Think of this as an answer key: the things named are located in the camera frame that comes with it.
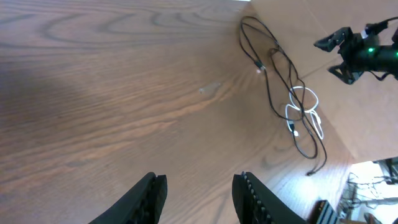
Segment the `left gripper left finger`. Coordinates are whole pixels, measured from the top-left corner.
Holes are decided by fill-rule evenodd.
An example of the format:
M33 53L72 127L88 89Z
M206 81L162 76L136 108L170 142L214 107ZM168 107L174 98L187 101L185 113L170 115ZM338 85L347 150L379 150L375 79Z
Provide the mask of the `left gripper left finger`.
M157 224L167 198L167 176L147 173L90 224Z

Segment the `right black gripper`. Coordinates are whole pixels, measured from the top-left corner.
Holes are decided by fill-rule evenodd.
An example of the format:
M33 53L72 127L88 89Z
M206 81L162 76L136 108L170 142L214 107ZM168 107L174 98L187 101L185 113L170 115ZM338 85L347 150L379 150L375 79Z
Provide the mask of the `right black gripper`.
M343 83L352 85L364 72L378 71L372 59L377 44L378 37L375 35L362 39L361 34L353 34L350 27L342 27L313 45L325 52L331 52L340 45L338 53L343 62L329 67L328 71Z

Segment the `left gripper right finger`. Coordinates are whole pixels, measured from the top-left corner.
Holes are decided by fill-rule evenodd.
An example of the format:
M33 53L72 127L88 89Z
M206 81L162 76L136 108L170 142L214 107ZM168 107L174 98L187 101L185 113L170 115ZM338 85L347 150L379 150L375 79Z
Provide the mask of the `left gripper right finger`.
M251 172L233 176L232 199L240 224L306 224Z

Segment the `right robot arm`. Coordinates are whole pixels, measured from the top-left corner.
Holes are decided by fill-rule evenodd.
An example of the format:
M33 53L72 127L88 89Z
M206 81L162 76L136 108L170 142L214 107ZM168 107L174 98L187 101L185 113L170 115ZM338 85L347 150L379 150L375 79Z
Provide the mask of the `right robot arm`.
M365 72L383 75L376 77L383 81L388 75L397 78L397 46L370 44L360 33L354 33L349 27L343 27L331 35L320 39L314 46L325 52L338 47L343 62L328 69L343 83L352 85Z

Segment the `clutter beyond table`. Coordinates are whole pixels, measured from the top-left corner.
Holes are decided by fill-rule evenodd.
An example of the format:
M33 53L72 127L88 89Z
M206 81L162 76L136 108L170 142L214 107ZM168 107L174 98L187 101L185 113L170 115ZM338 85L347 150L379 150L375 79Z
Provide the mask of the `clutter beyond table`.
M397 223L397 159L351 166L345 179L304 188L337 223Z

